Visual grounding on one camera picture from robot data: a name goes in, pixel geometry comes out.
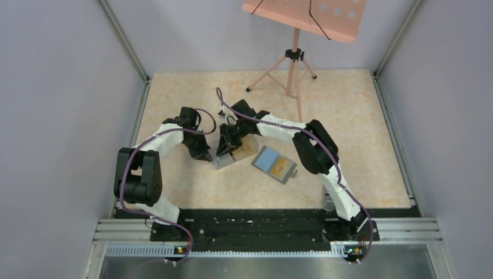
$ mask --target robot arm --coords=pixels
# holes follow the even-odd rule
[[[337,170],[329,156],[319,144],[313,144],[310,141],[310,137],[305,133],[280,127],[280,125],[299,127],[310,131],[321,140],[336,159],[337,163],[339,163],[338,148],[318,120],[312,120],[310,123],[297,123],[275,117],[264,110],[255,113],[245,100],[237,102],[232,108],[244,115],[262,119],[276,125],[257,123],[236,115],[237,121],[235,125],[222,124],[220,126],[221,139],[219,144],[220,149],[217,151],[218,156],[229,153],[240,147],[240,139],[247,134],[274,137],[286,142],[292,142],[296,147],[298,156],[305,169],[310,173],[318,175],[325,186],[326,191],[332,197],[338,217],[345,222],[349,222],[349,226],[352,227],[354,231],[359,232],[361,230],[367,221],[367,216],[346,192],[345,189],[349,191],[349,187],[344,176],[341,177],[341,184],[345,188],[338,185],[337,181],[339,177]]]
[[[349,191],[344,177],[341,183],[345,188],[338,185],[338,174],[329,156],[319,146],[313,145],[308,135],[293,129],[281,128],[279,125],[293,126],[306,129],[313,133],[324,146],[331,152],[332,156],[339,162],[338,148],[331,139],[325,128],[317,120],[310,123],[296,123],[271,115],[269,112],[260,111],[256,113],[250,108],[245,100],[240,100],[232,108],[240,113],[262,119],[278,125],[257,123],[237,116],[235,125],[222,124],[220,126],[220,142],[217,155],[232,152],[241,146],[241,138],[248,134],[274,137],[283,141],[293,142],[303,166],[311,173],[321,179],[325,189],[332,197],[337,215],[340,220],[347,223],[351,230],[359,232],[367,221],[363,210],[351,199],[345,189]],[[159,127],[156,134],[173,128],[199,129],[200,116],[195,109],[183,107],[179,117],[166,119]],[[131,163],[131,169],[142,169],[142,174],[128,174],[124,188],[124,200],[128,203],[136,203],[143,210],[160,216],[165,220],[177,222],[180,209],[172,204],[162,195],[162,177],[160,160],[166,156],[172,147],[184,144],[193,159],[212,160],[209,149],[203,135],[173,131],[144,145]],[[114,194],[119,197],[120,184],[130,154],[134,148],[122,148],[118,153]]]
[[[210,147],[207,145],[204,135],[183,131],[172,131],[161,136],[157,135],[174,128],[199,130],[200,121],[200,115],[195,109],[183,107],[181,108],[180,116],[174,119],[166,119],[161,124],[155,135],[152,136],[155,139],[142,146],[131,163],[132,170],[141,169],[142,173],[140,176],[128,174],[123,193],[124,200],[127,203],[135,203],[146,212],[174,223],[177,222],[180,209],[162,195],[163,185],[160,160],[173,147],[178,144],[184,144],[193,159],[210,162],[212,160],[209,154]],[[122,148],[118,152],[114,187],[116,197],[120,195],[123,172],[135,147]]]

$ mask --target stainless steel surface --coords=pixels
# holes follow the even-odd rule
[[[387,106],[387,100],[381,90],[380,80],[375,75],[373,75],[373,84],[375,85],[378,101],[380,102],[380,107],[382,108],[382,113],[384,115],[385,123],[387,124],[388,134],[390,136],[392,146],[394,147],[394,153],[395,153],[395,157],[397,158],[397,164],[399,164],[399,168],[401,169],[402,179],[404,180],[404,186],[406,187],[406,190],[408,192],[411,204],[416,205],[419,209],[419,198],[416,196],[415,191],[413,189],[412,178],[411,175],[409,174],[408,166],[405,160],[404,150],[402,149],[399,137],[395,130],[394,121],[392,119],[392,112]]]
[[[85,265],[83,279],[96,279],[99,278],[103,269],[103,263],[105,260],[106,245],[105,244],[93,244],[89,251],[89,257],[87,264]]]
[[[107,257],[101,279],[124,278],[149,258]],[[143,266],[132,278],[436,278],[426,246],[375,246],[361,266],[348,265],[342,259],[295,258],[195,258],[173,267],[164,262]]]
[[[139,73],[140,77],[142,80],[146,83],[148,80],[148,76],[145,73],[144,67],[142,66],[142,63],[140,62],[139,58],[137,57],[137,54],[135,53],[134,48],[128,41],[127,36],[125,35],[125,32],[123,31],[120,23],[116,19],[115,14],[113,13],[113,10],[111,10],[111,7],[109,6],[108,2],[106,0],[97,0],[99,5],[101,6],[101,9],[103,9],[105,16],[108,18],[108,21],[113,28],[113,31],[115,31],[116,37],[122,44],[123,49],[125,50],[125,53],[127,54],[128,58],[130,59],[130,62],[132,65],[135,67],[136,71]]]
[[[375,218],[380,240],[375,245],[442,244],[442,236],[435,218]],[[94,234],[93,244],[149,243],[151,229],[143,220],[102,219]],[[352,241],[333,241],[334,245],[354,245]]]
[[[383,69],[385,68],[385,65],[387,64],[390,56],[392,53],[394,53],[395,47],[399,44],[401,41],[402,36],[406,31],[408,30],[408,27],[412,20],[415,18],[417,11],[419,8],[424,4],[426,0],[415,0],[413,6],[411,7],[411,10],[408,13],[408,16],[406,16],[406,19],[402,23],[401,27],[399,28],[399,31],[397,31],[397,35],[395,36],[394,40],[392,41],[392,44],[389,46],[387,52],[385,53],[384,57],[382,58],[382,61],[378,65],[377,70],[375,71],[375,76],[379,77],[380,74],[382,73]]]
[[[454,279],[456,278],[455,269],[453,268],[452,260],[445,249],[444,244],[429,244],[428,254],[435,270],[435,275],[438,279]]]

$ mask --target music stand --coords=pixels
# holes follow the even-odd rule
[[[330,40],[352,42],[358,36],[365,6],[366,0],[245,0],[243,10],[294,27],[291,49],[286,50],[284,56],[252,82],[246,91],[249,92],[264,77],[269,76],[285,90],[286,96],[297,100],[298,119],[302,122],[300,82],[307,72],[310,72],[313,79],[316,79],[317,75],[305,60],[305,52],[298,48],[300,30],[324,35]],[[291,61],[287,86],[284,86],[270,72],[286,58]],[[303,62],[307,69],[301,78],[299,61]],[[293,73],[296,95],[292,94],[294,89],[291,89]]]

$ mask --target marble-pattern floor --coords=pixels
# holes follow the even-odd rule
[[[220,87],[232,105],[245,99],[257,112],[298,121],[296,100],[266,77],[251,92],[248,84],[261,71],[156,73],[142,117],[137,142],[152,135],[166,118],[182,106],[204,108],[217,116]],[[301,83],[303,120],[318,119],[340,150],[341,167],[354,195],[369,208],[409,208],[410,203],[392,148],[387,126],[368,70],[316,70]],[[287,71],[274,71],[282,83]],[[202,128],[212,122],[203,117]],[[251,166],[255,156],[214,171],[213,166],[193,161],[185,146],[172,149],[162,161],[163,193],[181,208],[320,208],[322,184],[306,171],[293,144],[255,136],[259,148],[267,145],[298,164],[298,174],[286,185]],[[219,129],[206,136],[219,138]]]

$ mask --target purple cable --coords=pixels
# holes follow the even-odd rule
[[[125,166],[125,171],[123,172],[123,177],[122,177],[122,183],[120,184],[120,204],[122,206],[122,209],[125,211],[125,212],[129,212],[129,213],[134,213],[134,214],[139,214],[139,215],[145,215],[145,216],[149,216],[149,217],[153,217],[154,219],[157,219],[163,223],[166,223],[166,224],[170,224],[170,225],[173,225],[175,227],[178,227],[182,230],[185,231],[185,233],[188,234],[188,237],[190,239],[190,248],[187,249],[187,252],[185,253],[184,257],[181,258],[180,260],[178,260],[176,262],[176,264],[179,264],[181,262],[183,262],[187,257],[188,255],[190,254],[190,251],[192,251],[192,246],[193,246],[193,243],[194,243],[194,238],[192,237],[192,234],[187,230],[187,228],[183,227],[182,225],[180,224],[177,224],[177,223],[174,223],[174,222],[171,222],[171,221],[168,221],[168,220],[165,220],[159,216],[154,216],[148,212],[145,212],[145,211],[137,211],[137,210],[131,210],[131,209],[128,209],[126,206],[125,206],[125,203],[123,202],[123,190],[125,188],[125,183],[127,182],[127,176],[128,176],[128,173],[130,171],[130,165],[132,164],[132,161],[134,160],[134,157],[135,155],[137,154],[137,152],[146,144],[148,144],[149,142],[153,141],[156,136],[161,136],[161,135],[164,135],[164,134],[167,134],[167,133],[170,133],[170,132],[174,132],[174,131],[183,131],[183,132],[188,132],[188,133],[192,133],[192,134],[199,134],[199,135],[209,135],[209,134],[212,134],[214,131],[216,131],[216,120],[214,120],[214,117],[212,116],[212,114],[210,114],[207,110],[205,109],[195,109],[195,110],[199,110],[201,112],[205,112],[207,113],[210,118],[212,119],[213,121],[213,124],[214,124],[214,127],[212,128],[212,131],[210,132],[200,132],[200,131],[195,131],[195,130],[190,130],[190,129],[183,129],[183,128],[173,128],[173,129],[169,129],[169,130],[166,130],[166,131],[162,131],[162,132],[159,132],[157,133],[156,135],[152,136],[152,137],[149,137],[148,139],[146,139],[145,141],[143,141],[143,143],[139,144],[134,150],[133,152],[130,154],[130,157],[128,158],[128,162],[127,162],[127,165]],[[152,263],[152,262],[155,262],[156,260],[150,260],[144,264],[141,264],[140,266],[137,267],[137,269],[139,269],[140,267],[146,265],[146,264],[149,264],[149,263]]]
[[[252,120],[252,121],[255,121],[255,122],[258,122],[258,123],[264,123],[264,124],[268,124],[268,125],[272,125],[272,126],[281,127],[281,128],[284,128],[284,129],[298,130],[298,131],[303,132],[303,133],[307,134],[308,136],[310,136],[313,140],[315,140],[320,145],[320,147],[322,147],[322,149],[327,153],[327,155],[329,156],[330,160],[332,161],[332,163],[335,166],[335,169],[337,171],[337,176],[338,176],[337,184],[342,189],[344,189],[344,191],[346,191],[346,193],[348,193],[349,197],[363,210],[363,212],[366,214],[366,217],[368,217],[368,222],[370,222],[370,240],[368,241],[368,248],[366,249],[366,253],[363,255],[363,257],[359,261],[359,263],[362,263],[366,259],[367,255],[370,252],[371,243],[373,242],[373,237],[374,237],[374,235],[373,235],[373,223],[371,221],[371,215],[368,212],[368,210],[366,210],[366,208],[352,195],[352,193],[346,188],[346,186],[344,186],[341,183],[341,179],[342,179],[341,169],[339,168],[339,165],[337,164],[337,161],[335,160],[335,158],[333,157],[333,155],[330,153],[330,151],[327,149],[327,147],[322,143],[322,141],[319,140],[310,131],[307,131],[307,130],[305,130],[303,128],[299,128],[299,127],[295,127],[295,126],[286,126],[286,125],[282,125],[282,124],[273,123],[273,122],[270,122],[270,121],[265,121],[265,120],[262,120],[262,119],[256,119],[256,118],[250,117],[248,115],[244,115],[242,113],[237,112],[236,110],[232,109],[230,106],[228,106],[228,104],[226,104],[224,102],[223,93],[221,92],[221,88],[219,88],[219,87],[216,87],[216,95],[219,98],[219,100],[221,101],[221,105],[225,106],[227,109],[229,109],[230,111],[232,111],[236,115],[239,115],[239,116],[241,116],[241,117],[243,117],[245,119]]]

